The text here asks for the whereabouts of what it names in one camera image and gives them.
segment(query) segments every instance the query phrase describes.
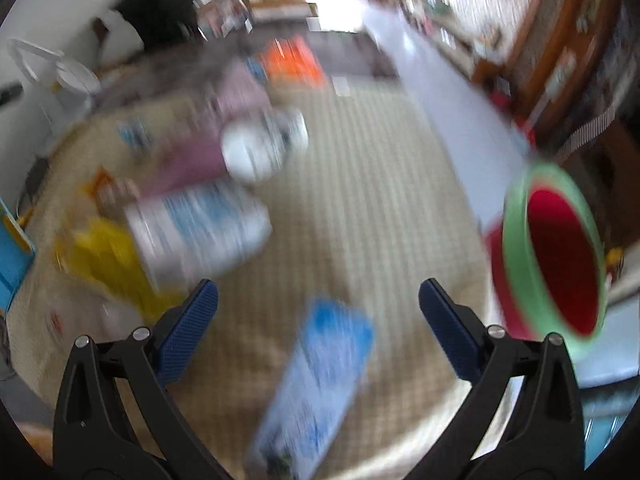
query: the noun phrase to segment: purple package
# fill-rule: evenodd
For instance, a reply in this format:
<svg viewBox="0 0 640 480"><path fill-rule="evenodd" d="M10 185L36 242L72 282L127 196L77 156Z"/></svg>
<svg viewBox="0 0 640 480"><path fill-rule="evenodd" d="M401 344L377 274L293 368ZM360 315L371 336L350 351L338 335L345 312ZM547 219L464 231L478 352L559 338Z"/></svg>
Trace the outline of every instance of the purple package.
<svg viewBox="0 0 640 480"><path fill-rule="evenodd" d="M141 196L149 198L227 175L220 133L224 124L254 110L270 108L269 96L244 62L234 61L223 75L207 117L198 130L171 146L159 171L146 182Z"/></svg>

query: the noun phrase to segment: red and green bucket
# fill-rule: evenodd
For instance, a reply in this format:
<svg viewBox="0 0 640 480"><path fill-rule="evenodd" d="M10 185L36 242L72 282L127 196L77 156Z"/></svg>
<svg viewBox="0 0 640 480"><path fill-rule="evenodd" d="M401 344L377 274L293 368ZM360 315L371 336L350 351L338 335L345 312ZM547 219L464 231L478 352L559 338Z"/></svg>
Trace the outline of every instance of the red and green bucket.
<svg viewBox="0 0 640 480"><path fill-rule="evenodd" d="M572 356L600 333L606 309L604 249L574 181L539 164L511 187L488 235L495 291L508 332L542 340L558 332Z"/></svg>

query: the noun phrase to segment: orange package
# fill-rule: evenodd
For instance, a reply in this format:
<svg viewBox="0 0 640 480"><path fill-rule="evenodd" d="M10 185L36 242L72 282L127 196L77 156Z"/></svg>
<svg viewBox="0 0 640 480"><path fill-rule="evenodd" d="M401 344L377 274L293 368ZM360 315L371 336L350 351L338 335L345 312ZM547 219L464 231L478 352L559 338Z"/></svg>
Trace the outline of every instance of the orange package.
<svg viewBox="0 0 640 480"><path fill-rule="evenodd" d="M291 40L274 40L260 56L260 61L271 80L302 82L314 87L326 83L316 56L300 36Z"/></svg>

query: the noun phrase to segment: beige bedsheet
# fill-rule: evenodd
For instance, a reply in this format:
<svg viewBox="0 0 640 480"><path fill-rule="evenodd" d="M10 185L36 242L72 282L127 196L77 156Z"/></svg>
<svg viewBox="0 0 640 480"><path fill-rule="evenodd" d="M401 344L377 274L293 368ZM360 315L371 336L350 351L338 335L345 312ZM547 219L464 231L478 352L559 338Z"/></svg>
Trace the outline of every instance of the beige bedsheet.
<svg viewBox="0 0 640 480"><path fill-rule="evenodd" d="M279 88L272 95L302 110L309 150L255 189L269 208L273 235L258 257L216 280L218 314L169 391L222 465L244 478L242 455L308 300L331 296L366 311L377 339L317 478L402 478L468 392L418 310L418 286L434 276L483 320L497 319L477 227L437 134L397 84L352 82L349 96L332 88ZM140 113L161 125L182 106L170 99ZM55 160L30 229L40 254L8 316L15 368L52 403L65 356L50 341L42 305L65 278L47 259L48 245L62 214L60 193L90 176L97 162L122 169L113 121L95 120ZM495 443L505 416L501 408L487 444Z"/></svg>

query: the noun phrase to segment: textured blue pad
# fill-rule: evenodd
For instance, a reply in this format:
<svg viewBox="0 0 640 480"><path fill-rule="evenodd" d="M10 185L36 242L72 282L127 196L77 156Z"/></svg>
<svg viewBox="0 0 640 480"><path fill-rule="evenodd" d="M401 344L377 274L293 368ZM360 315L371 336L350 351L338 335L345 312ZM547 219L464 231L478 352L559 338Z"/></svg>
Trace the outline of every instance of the textured blue pad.
<svg viewBox="0 0 640 480"><path fill-rule="evenodd" d="M482 375L482 351L455 313L455 304L439 285L436 285L427 280L420 286L420 310L456 375L463 381L476 384Z"/></svg>
<svg viewBox="0 0 640 480"><path fill-rule="evenodd" d="M180 379L217 310L218 288L207 282L184 308L159 348L155 368L162 386Z"/></svg>

